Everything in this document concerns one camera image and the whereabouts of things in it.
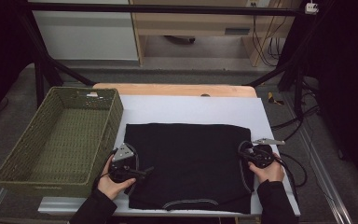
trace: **controller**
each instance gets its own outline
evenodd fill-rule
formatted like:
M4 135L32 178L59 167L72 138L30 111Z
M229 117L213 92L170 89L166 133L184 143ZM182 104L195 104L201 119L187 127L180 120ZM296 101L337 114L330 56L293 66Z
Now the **controller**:
M238 154L245 162L251 161L258 168L266 168L275 160L270 145L256 145L251 142L242 142Z
M122 144L120 148L114 150L113 157L109 166L109 176L115 183L122 183L128 179L135 178L136 183L142 183L153 171L154 167L150 167L144 171L131 169L135 157L135 150L132 150L126 144Z

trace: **gray floor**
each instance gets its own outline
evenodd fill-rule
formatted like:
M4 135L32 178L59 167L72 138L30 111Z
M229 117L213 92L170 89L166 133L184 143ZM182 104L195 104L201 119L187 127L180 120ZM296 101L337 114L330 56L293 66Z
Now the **gray floor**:
M106 66L93 65L77 70L84 76L98 82L134 82L134 83L196 83L196 84L229 84L241 85L256 79L273 67L260 64L250 66L246 51L241 41L235 37L197 37L194 44L181 39L164 36L153 36L148 40L143 66L134 64L116 66L114 70ZM270 125L277 125L292 118L289 102L284 105L268 102L268 92L276 100L291 101L292 92L277 92L276 83L279 77L257 87L257 95L263 100ZM32 69L24 70L13 85L2 106L8 101L5 109L0 111L0 165L9 151L14 147L25 130L34 112L36 99L34 74ZM304 98L304 109L316 105L311 96ZM295 125L274 132L276 139L283 139L295 128ZM336 223L320 184L310 166L307 146L313 144L321 155L324 165L330 174L337 191L344 202L353 223L358 223L358 172L349 161L342 161L337 156L337 147L321 116L314 114L306 119L303 127L310 134L310 142L304 142L298 134L290 138L280 151L293 156L306 168L309 176L304 187L298 188L300 221L303 223ZM286 160L294 173L297 183L304 177L299 167ZM24 197L8 193L0 206L0 218L31 218L44 220L66 220L68 217L51 217L37 212L41 198ZM241 220L241 223L252 223Z

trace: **white panel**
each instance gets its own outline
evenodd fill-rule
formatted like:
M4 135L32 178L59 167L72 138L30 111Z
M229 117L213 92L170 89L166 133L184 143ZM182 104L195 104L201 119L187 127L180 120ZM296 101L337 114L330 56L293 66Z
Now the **white panel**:
M128 4L127 0L31 0ZM65 60L138 60L130 13L34 11L48 53Z

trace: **white connector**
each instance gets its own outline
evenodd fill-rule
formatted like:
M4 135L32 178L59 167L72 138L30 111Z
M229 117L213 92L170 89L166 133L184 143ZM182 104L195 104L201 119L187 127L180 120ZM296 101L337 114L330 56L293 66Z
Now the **white connector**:
M318 8L318 4L316 3L307 3L305 5L305 13L306 14L315 14L318 13L319 8Z

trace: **green woven basket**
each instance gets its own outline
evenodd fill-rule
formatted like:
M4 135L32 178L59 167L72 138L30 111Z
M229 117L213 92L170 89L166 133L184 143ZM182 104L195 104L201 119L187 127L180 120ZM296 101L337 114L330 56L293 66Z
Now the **green woven basket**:
M1 166L0 186L25 195L87 197L122 114L115 89L51 88Z

